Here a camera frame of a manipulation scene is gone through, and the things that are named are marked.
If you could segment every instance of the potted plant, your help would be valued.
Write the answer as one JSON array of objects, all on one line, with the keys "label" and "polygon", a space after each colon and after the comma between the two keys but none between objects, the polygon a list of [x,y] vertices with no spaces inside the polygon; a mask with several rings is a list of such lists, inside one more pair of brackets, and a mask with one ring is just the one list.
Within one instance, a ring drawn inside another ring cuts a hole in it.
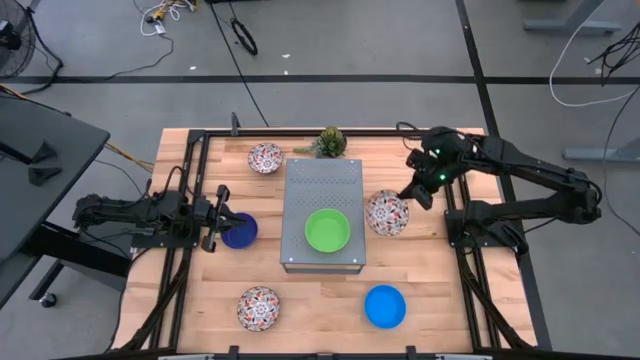
[{"label": "potted plant", "polygon": [[317,158],[337,158],[347,149],[347,137],[335,126],[329,126],[320,133],[309,147],[294,148],[297,154],[313,154]]}]

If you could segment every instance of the fan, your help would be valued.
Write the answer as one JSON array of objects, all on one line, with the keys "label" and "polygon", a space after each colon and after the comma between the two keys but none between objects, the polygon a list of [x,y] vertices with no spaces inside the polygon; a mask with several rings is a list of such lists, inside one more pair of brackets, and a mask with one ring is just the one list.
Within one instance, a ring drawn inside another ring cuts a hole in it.
[{"label": "fan", "polygon": [[0,0],[0,79],[17,76],[29,65],[35,42],[27,9],[15,0]]}]

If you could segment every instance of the wooden tabletop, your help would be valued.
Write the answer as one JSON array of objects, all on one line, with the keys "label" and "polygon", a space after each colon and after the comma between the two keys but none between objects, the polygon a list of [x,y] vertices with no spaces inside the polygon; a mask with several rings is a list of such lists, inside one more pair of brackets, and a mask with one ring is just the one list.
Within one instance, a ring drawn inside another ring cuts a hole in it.
[{"label": "wooden tabletop", "polygon": [[[482,129],[460,129],[482,133]],[[152,190],[160,191],[169,170],[181,165],[188,129],[165,129],[160,141]],[[209,147],[204,193],[215,199],[219,184],[231,191],[229,207],[248,212],[258,223],[258,239],[244,250],[219,241],[213,254],[193,252],[179,352],[226,353],[239,345],[242,353],[402,353],[407,345],[418,352],[471,350],[467,318],[454,251],[447,243],[443,212],[444,191],[434,196],[433,208],[422,209],[410,200],[409,225],[394,237],[376,235],[366,227],[367,265],[360,275],[287,274],[279,263],[284,203],[284,166],[275,174],[259,175],[247,165],[249,150],[260,142],[278,144],[285,159],[301,157],[293,148],[308,145],[305,137],[215,137]],[[346,158],[363,162],[364,199],[378,190],[402,190],[412,170],[401,138],[350,137]],[[471,197],[501,202],[494,176],[467,174]],[[178,185],[178,177],[171,183]],[[462,203],[458,186],[458,206]],[[165,255],[152,249],[133,266],[124,293],[121,321],[114,347],[124,344],[155,305]],[[491,295],[519,335],[535,343],[531,318],[514,254],[506,248],[484,248]],[[176,268],[180,256],[176,256]],[[377,284],[391,284],[407,301],[407,316],[393,330],[380,330],[366,319],[364,297]],[[240,326],[239,297],[264,285],[281,300],[276,324],[261,333]],[[488,346],[484,312],[476,301],[483,345]],[[165,317],[161,345],[167,343],[171,316]]]}]

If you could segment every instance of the blue bowl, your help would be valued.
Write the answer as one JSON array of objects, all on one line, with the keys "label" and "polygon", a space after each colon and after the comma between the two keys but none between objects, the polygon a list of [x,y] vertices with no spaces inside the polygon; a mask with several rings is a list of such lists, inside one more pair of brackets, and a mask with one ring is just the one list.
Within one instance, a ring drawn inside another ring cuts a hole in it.
[{"label": "blue bowl", "polygon": [[258,224],[256,220],[247,213],[236,213],[236,215],[247,222],[242,226],[223,232],[222,242],[232,249],[244,249],[256,240]]},{"label": "blue bowl", "polygon": [[407,303],[398,289],[390,285],[378,285],[367,294],[364,312],[373,325],[381,329],[393,329],[404,320]]}]

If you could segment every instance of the green bowl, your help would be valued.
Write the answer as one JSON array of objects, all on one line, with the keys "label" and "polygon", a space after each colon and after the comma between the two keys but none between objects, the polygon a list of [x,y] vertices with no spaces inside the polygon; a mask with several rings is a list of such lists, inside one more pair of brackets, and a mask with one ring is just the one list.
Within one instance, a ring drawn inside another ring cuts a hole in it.
[{"label": "green bowl", "polygon": [[309,216],[304,235],[314,249],[332,253],[342,249],[349,241],[349,220],[338,210],[321,209]]}]

